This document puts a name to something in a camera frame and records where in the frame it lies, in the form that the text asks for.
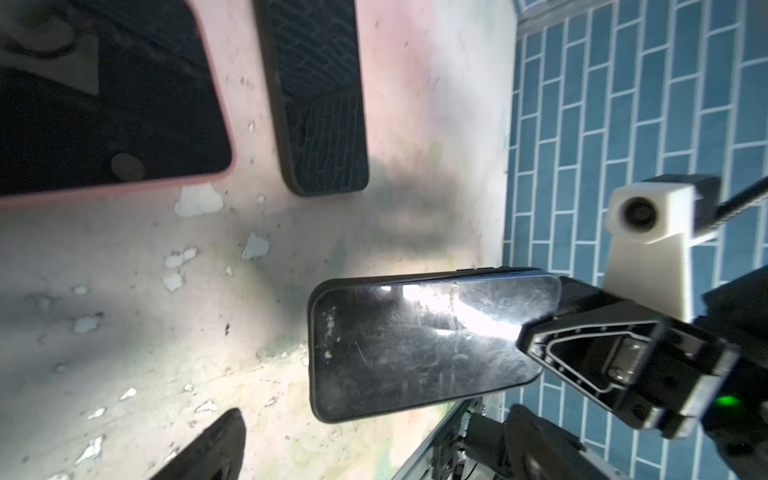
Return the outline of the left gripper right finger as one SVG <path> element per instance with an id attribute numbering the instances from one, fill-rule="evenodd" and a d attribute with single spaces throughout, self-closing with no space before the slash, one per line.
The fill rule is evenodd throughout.
<path id="1" fill-rule="evenodd" d="M 504 422 L 509 479 L 623 479 L 624 473 L 588 449 L 580 439 L 513 405 Z"/>

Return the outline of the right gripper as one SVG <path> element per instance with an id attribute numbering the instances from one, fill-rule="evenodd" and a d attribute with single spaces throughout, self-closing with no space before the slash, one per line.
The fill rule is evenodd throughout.
<path id="1" fill-rule="evenodd" d="M 533 275 L 517 348 L 635 430 L 702 428 L 740 479 L 767 476 L 767 270 L 709 291 L 691 323 L 601 288 Z"/>

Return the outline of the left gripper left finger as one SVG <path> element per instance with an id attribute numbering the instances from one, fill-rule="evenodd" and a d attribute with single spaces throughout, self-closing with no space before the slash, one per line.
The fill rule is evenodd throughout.
<path id="1" fill-rule="evenodd" d="M 246 425 L 242 412 L 224 412 L 152 480 L 238 479 L 245 455 Z"/>

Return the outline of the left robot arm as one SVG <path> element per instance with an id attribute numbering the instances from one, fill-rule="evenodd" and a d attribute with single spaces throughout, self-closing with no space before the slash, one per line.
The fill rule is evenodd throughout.
<path id="1" fill-rule="evenodd" d="M 579 437 L 519 404 L 503 422 L 482 412 L 479 397 L 455 405 L 417 448 L 397 479 L 472 479 L 484 467 L 495 479 L 626 479 Z M 246 426 L 226 411 L 185 449 L 164 461 L 156 479 L 237 479 Z"/>

